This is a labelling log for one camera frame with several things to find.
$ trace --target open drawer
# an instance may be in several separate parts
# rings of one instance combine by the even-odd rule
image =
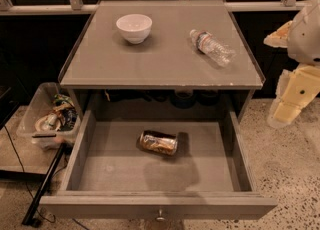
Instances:
[[[140,149],[147,129],[177,134],[176,154]],[[60,217],[258,219],[276,201],[255,189],[228,95],[179,109],[95,94],[61,188],[40,204]]]

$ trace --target speckled floor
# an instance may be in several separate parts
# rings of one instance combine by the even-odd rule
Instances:
[[[314,100],[285,129],[266,123],[272,100],[252,100],[241,131],[259,192],[274,197],[278,206],[258,221],[183,220],[158,223],[144,220],[77,219],[88,229],[320,229],[320,99]],[[25,107],[8,122],[13,142],[28,171],[45,172],[53,152],[44,152],[15,132]],[[0,131],[0,168],[21,170],[6,132]],[[57,174],[53,185],[59,182]],[[36,185],[30,184],[33,193]],[[0,182],[0,229],[30,229],[21,225],[31,197],[24,183]],[[46,217],[52,215],[41,210]],[[43,221],[40,229],[83,229],[72,219]]]

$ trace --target drawer knob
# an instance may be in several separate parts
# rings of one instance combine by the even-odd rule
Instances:
[[[159,210],[159,216],[156,217],[156,220],[157,220],[158,222],[166,221],[166,219],[162,216],[162,209]]]

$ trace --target bowl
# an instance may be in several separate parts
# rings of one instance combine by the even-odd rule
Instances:
[[[130,14],[119,18],[116,25],[124,39],[132,44],[139,44],[150,34],[152,20],[145,15]]]

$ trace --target clear plastic bottle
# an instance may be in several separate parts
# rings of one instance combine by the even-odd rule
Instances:
[[[219,66],[226,67],[235,58],[236,52],[228,45],[222,44],[206,31],[191,30],[192,44],[214,60]]]

